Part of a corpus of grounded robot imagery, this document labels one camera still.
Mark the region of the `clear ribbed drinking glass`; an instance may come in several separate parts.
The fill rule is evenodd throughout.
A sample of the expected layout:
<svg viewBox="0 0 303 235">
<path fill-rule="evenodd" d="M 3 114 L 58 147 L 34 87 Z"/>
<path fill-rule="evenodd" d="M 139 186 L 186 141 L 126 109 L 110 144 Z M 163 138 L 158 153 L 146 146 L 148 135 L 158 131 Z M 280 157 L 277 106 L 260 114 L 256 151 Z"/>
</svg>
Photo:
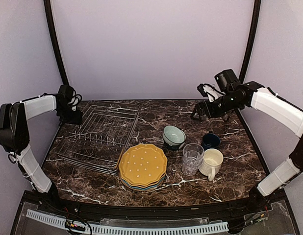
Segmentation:
<svg viewBox="0 0 303 235">
<path fill-rule="evenodd" d="M 197 143 L 185 145 L 182 157 L 182 172 L 187 176 L 193 176 L 198 171 L 203 161 L 204 149 Z"/>
</svg>

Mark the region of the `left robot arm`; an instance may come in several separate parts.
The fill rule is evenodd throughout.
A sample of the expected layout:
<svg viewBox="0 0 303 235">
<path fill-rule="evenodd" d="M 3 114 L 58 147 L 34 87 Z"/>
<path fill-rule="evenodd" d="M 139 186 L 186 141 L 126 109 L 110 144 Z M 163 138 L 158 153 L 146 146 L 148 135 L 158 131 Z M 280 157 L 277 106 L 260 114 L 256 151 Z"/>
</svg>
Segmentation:
<svg viewBox="0 0 303 235">
<path fill-rule="evenodd" d="M 58 199 L 58 190 L 43 172 L 31 146 L 28 121 L 49 112 L 56 112 L 60 124 L 80 125 L 82 111 L 77 108 L 82 95 L 69 85 L 61 85 L 58 93 L 38 95 L 0 107 L 0 145 L 8 153 L 11 163 L 17 164 L 24 178 L 39 193 L 45 193 L 44 204 L 52 213 L 60 213 L 64 203 Z"/>
</svg>

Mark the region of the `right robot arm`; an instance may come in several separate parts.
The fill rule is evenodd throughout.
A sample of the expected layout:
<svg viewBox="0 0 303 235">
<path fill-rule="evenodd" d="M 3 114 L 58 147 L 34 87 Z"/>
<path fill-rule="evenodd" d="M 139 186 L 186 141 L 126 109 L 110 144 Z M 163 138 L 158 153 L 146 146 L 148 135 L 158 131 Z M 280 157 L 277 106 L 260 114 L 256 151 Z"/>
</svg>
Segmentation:
<svg viewBox="0 0 303 235">
<path fill-rule="evenodd" d="M 191 119 L 219 118 L 232 110 L 245 107 L 261 111 L 289 128 L 299 141 L 279 166 L 249 191 L 245 208 L 256 212 L 263 208 L 270 195 L 288 184 L 303 172 L 303 109 L 288 102 L 271 88 L 257 82 L 241 82 L 232 69 L 215 75 L 219 89 L 209 84 L 199 84 L 197 90 L 208 100 L 195 105 Z"/>
</svg>

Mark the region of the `metal wire dish rack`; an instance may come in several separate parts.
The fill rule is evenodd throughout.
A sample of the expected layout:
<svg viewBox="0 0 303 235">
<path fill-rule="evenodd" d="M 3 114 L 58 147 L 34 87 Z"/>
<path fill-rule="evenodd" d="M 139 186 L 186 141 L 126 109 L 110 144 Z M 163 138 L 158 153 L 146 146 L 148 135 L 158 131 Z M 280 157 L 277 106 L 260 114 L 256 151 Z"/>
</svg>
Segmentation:
<svg viewBox="0 0 303 235">
<path fill-rule="evenodd" d="M 70 164 L 108 175 L 117 175 L 136 124 L 140 106 L 125 101 L 83 101 L 82 124 L 65 124 L 54 149 Z"/>
</svg>

